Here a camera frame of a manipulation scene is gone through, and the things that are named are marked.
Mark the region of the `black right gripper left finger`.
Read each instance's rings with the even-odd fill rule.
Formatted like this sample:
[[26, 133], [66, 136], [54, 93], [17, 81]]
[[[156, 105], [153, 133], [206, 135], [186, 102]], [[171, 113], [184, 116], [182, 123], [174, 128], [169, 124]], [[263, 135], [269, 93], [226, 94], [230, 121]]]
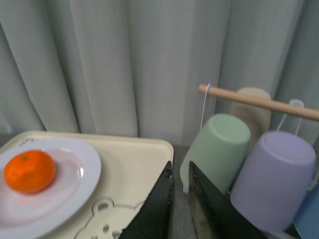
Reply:
[[147, 199], [121, 239], [167, 239], [173, 207], [172, 164], [168, 161]]

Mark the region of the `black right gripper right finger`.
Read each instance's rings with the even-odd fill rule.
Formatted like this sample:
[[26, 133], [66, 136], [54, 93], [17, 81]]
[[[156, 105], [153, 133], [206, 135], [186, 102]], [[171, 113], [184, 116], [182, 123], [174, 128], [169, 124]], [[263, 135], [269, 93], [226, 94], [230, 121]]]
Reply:
[[189, 206], [198, 239], [265, 239], [194, 162], [189, 163]]

